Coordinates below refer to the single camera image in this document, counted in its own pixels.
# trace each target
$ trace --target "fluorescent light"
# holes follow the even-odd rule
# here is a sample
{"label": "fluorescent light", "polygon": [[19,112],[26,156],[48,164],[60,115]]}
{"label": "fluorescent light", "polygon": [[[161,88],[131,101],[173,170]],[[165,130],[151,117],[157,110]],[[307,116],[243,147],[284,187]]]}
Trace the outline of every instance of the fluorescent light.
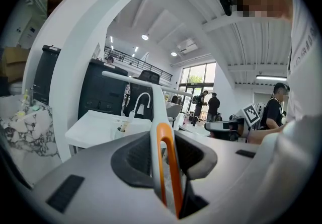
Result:
{"label": "fluorescent light", "polygon": [[256,76],[256,79],[259,79],[259,80],[286,81],[285,77]]}

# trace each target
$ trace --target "person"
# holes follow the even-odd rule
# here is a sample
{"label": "person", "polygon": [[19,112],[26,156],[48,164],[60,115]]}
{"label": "person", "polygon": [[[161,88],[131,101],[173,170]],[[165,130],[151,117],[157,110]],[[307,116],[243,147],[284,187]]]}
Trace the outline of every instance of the person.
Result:
{"label": "person", "polygon": [[287,95],[287,86],[283,83],[277,83],[274,86],[273,96],[268,101],[263,118],[261,120],[261,127],[265,130],[275,129],[282,125],[282,106],[284,96]]}
{"label": "person", "polygon": [[216,93],[212,93],[211,98],[208,101],[208,105],[207,122],[214,122],[220,106],[220,101],[218,100]]}
{"label": "person", "polygon": [[113,65],[114,64],[114,58],[112,56],[109,56],[106,60],[106,63]]}
{"label": "person", "polygon": [[209,94],[208,91],[203,91],[203,93],[200,94],[199,97],[198,97],[198,101],[197,101],[196,108],[195,108],[195,115],[194,115],[194,118],[192,120],[192,125],[193,126],[196,125],[197,118],[200,116],[202,106],[207,105],[207,102],[205,102],[204,100],[205,100],[205,96],[208,95],[208,94]]}
{"label": "person", "polygon": [[[287,63],[289,77],[303,62],[313,47],[320,47],[321,39],[318,28],[302,0],[225,0],[222,3],[225,13],[231,14],[228,9],[232,5],[244,16],[273,17],[291,23],[291,50]],[[267,134],[280,132],[292,120],[303,117],[303,110],[290,87],[288,99],[288,114],[286,124],[275,129],[251,130],[248,141],[260,144]]]}
{"label": "person", "polygon": [[282,125],[285,125],[285,123],[286,123],[286,111],[283,111],[283,113],[282,113]]}

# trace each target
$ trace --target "balcony railing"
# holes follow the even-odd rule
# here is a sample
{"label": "balcony railing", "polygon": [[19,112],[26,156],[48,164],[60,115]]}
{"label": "balcony railing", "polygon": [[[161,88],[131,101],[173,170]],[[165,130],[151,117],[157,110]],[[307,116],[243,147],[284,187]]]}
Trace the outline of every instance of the balcony railing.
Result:
{"label": "balcony railing", "polygon": [[111,49],[110,47],[105,47],[104,50],[104,58],[107,58],[109,56],[112,56],[114,60],[121,61],[123,63],[129,64],[133,67],[136,67],[141,70],[149,70],[152,72],[157,73],[160,78],[166,80],[166,81],[171,81],[172,74],[169,74],[168,72],[165,72],[161,70],[160,68],[157,68],[149,63],[146,63],[140,59],[137,59],[135,57],[131,57],[128,54],[125,54],[121,51],[118,51],[116,49]]}

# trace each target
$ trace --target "person in black shirt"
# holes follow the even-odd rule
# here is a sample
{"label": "person in black shirt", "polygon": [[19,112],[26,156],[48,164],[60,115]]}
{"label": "person in black shirt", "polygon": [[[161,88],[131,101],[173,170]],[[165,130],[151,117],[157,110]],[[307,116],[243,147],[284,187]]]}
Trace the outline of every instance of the person in black shirt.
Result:
{"label": "person in black shirt", "polygon": [[198,97],[198,102],[196,104],[196,109],[195,109],[195,115],[192,121],[192,125],[195,126],[197,122],[197,118],[200,116],[202,106],[207,105],[207,102],[204,101],[205,96],[208,95],[208,91],[203,91],[202,94],[199,95]]}
{"label": "person in black shirt", "polygon": [[283,83],[277,83],[274,87],[272,98],[268,101],[261,126],[264,129],[274,129],[282,125],[282,106],[284,96],[287,95],[287,86]]}
{"label": "person in black shirt", "polygon": [[207,122],[214,122],[218,108],[220,106],[220,101],[217,98],[216,93],[212,93],[211,99],[208,101],[209,109],[207,115]]}

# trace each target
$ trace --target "marble pattern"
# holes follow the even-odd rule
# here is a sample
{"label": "marble pattern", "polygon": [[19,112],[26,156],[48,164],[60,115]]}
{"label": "marble pattern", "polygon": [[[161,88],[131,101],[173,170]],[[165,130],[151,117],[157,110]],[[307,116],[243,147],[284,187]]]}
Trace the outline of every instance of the marble pattern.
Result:
{"label": "marble pattern", "polygon": [[[2,99],[10,99],[12,104],[7,104],[7,107],[22,103],[21,96],[1,97],[0,101]],[[35,104],[40,109],[33,111],[26,106],[26,116],[22,118],[17,115],[1,118],[0,112],[2,136],[6,138],[15,164],[31,185],[61,164],[53,130],[52,109],[38,101]],[[13,112],[13,109],[7,109],[7,112]]]}

